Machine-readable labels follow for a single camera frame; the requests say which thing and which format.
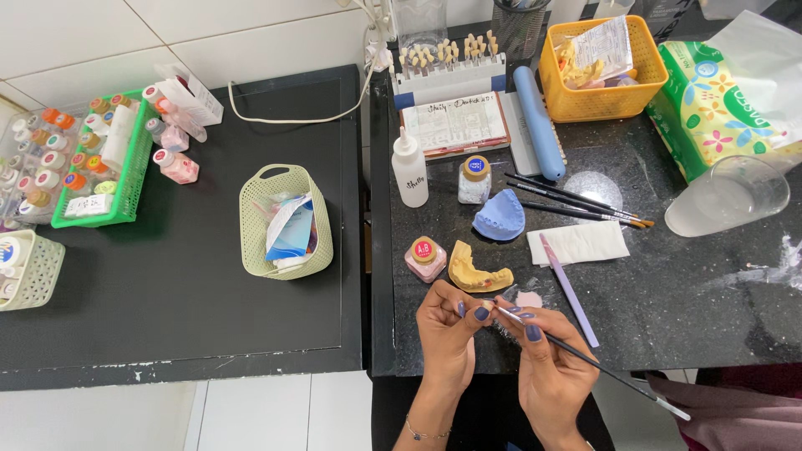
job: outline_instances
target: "left hand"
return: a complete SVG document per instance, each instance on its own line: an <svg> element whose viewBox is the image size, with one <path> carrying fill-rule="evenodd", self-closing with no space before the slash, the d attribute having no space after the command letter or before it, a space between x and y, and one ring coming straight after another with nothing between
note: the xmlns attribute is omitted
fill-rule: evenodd
<svg viewBox="0 0 802 451"><path fill-rule="evenodd" d="M474 299L442 279L431 285L416 316L423 347L422 386L462 394L476 366L473 334L492 324L493 308L493 302Z"/></svg>

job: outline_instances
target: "right hand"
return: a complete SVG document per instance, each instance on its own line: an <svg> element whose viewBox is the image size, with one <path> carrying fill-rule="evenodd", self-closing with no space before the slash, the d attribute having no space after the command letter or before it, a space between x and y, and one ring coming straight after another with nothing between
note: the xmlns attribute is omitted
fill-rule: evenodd
<svg viewBox="0 0 802 451"><path fill-rule="evenodd" d="M496 296L496 301L499 308L518 308L501 296ZM523 307L513 312L518 316L524 313L535 315L534 318L522 318L526 328L501 313L493 312L521 346L518 372L520 406L545 449L589 449L577 430L577 414L596 383L599 371L561 347L550 344L542 332L548 332L593 360L596 358L577 329L559 311Z"/></svg>

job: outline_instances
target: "green basket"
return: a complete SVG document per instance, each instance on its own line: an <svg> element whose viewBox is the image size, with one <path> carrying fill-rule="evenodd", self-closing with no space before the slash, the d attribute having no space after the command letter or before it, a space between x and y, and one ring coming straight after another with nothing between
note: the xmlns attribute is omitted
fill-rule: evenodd
<svg viewBox="0 0 802 451"><path fill-rule="evenodd" d="M124 92L129 99L141 102L140 110L136 113L136 124L131 134L131 143L128 145L128 154L125 156L123 172L119 175L117 191L114 194L114 201L111 203L111 211L106 214L99 214L89 217L64 217L67 205L77 196L72 189L63 187L59 204L53 212L51 225L54 229L62 227L100 227L120 222L134 222L136 220L136 205L140 201L140 191L142 191L142 181L145 178L145 170L150 161L150 151L153 145L151 134L145 130L145 124L159 113L153 106L142 99L142 90ZM110 100L114 95L107 95L105 100ZM91 129L84 125L81 133L90 132ZM82 152L83 146L79 144L75 153ZM70 166L70 172L75 171L74 166Z"/></svg>

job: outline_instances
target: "blue tube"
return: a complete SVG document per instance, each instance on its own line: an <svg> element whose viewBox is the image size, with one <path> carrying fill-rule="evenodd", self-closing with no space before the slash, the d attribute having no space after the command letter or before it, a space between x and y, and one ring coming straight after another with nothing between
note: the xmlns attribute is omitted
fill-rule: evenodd
<svg viewBox="0 0 802 451"><path fill-rule="evenodd" d="M562 162L560 148L554 138L551 119L537 90L535 75L526 66L518 67L512 73L515 87L518 90L520 106L524 110L526 128L532 138L537 163L543 171L543 177L549 180L560 180L565 175L565 163Z"/></svg>

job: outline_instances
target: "tissue package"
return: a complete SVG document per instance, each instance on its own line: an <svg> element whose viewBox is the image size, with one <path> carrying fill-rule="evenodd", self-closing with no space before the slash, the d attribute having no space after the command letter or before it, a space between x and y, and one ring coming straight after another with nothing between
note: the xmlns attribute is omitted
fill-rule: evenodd
<svg viewBox="0 0 802 451"><path fill-rule="evenodd" d="M802 153L799 142L772 148L777 130L744 99L721 52L678 41L658 50L669 78L646 112L687 181L725 156Z"/></svg>

